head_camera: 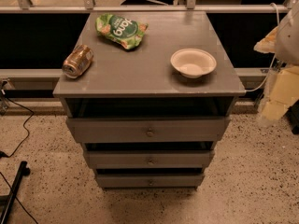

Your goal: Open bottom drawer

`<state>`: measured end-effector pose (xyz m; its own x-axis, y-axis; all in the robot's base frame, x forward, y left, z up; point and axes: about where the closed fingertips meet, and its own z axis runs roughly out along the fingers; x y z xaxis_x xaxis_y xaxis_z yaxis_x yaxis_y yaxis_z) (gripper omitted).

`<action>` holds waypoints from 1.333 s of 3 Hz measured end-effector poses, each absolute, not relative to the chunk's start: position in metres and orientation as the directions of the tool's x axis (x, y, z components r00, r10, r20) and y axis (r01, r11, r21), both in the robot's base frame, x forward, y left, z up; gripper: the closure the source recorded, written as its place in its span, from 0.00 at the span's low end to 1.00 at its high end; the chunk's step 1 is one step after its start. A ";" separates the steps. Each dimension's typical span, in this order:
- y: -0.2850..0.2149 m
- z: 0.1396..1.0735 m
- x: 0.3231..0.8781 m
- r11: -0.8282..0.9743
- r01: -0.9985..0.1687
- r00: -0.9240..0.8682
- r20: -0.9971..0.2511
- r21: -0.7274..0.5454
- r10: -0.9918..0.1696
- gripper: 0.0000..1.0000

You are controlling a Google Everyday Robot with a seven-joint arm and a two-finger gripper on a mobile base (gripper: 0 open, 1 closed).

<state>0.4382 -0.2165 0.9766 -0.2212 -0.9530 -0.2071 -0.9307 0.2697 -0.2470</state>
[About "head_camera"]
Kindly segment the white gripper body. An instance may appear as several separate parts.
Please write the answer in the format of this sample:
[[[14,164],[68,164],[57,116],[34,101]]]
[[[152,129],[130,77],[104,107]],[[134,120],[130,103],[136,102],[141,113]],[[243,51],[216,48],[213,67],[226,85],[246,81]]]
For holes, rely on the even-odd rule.
[[[279,72],[270,70],[263,99],[258,107],[259,122],[276,122],[299,100],[299,66],[289,64]]]

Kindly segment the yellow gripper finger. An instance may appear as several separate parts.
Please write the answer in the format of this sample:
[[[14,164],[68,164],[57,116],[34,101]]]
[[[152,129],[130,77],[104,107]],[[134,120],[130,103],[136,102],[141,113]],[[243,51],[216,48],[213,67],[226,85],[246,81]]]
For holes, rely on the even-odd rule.
[[[274,53],[278,28],[275,27],[266,37],[256,43],[254,50],[260,53]]]

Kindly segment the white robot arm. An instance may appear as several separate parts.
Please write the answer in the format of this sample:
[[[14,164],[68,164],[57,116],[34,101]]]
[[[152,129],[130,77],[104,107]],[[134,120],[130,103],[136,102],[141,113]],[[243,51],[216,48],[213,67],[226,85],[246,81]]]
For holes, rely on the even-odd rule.
[[[299,3],[265,38],[253,48],[261,53],[274,53],[287,64],[278,72],[260,114],[264,119],[279,120],[299,100]]]

